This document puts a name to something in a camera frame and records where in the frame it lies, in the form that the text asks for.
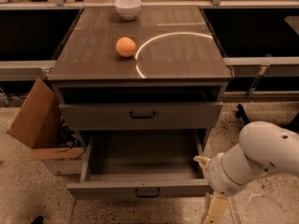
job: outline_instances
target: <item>floor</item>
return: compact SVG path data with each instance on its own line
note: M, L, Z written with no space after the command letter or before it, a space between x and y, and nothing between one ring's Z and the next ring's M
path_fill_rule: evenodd
M206 145L209 158L237 144L243 121L235 117L237 103L225 103L217 127ZM299 103L243 103L249 119L286 124ZM78 175L53 175L40 161L29 161L30 149L6 131L19 107L0 108L0 223L200 223L205 198L75 201L66 190ZM229 200L221 224L298 224L299 177L278 173L252 181Z

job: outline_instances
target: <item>bowl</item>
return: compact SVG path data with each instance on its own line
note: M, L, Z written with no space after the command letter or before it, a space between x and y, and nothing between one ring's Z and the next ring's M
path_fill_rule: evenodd
M134 19L141 10L140 0L116 0L115 8L125 20Z

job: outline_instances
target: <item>cabinet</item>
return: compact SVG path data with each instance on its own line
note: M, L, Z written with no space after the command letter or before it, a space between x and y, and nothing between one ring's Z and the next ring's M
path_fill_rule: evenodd
M117 40L132 38L124 59ZM204 196L198 164L231 74L198 6L143 6L133 21L86 7L49 82L86 149L78 199Z

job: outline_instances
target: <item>drawer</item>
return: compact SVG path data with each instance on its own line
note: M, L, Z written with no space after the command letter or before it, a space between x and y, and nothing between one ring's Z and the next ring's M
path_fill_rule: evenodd
M73 130L213 128L222 103L60 105Z
M93 133L76 199L197 197L211 192L198 163L196 130Z

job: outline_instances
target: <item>brown tabletop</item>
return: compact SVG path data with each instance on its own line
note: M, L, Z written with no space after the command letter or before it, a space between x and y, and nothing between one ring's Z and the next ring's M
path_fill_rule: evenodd
M131 58L122 58L115 48L124 36L137 45ZM198 6L143 6L132 21L114 7L84 8L49 80L230 77Z

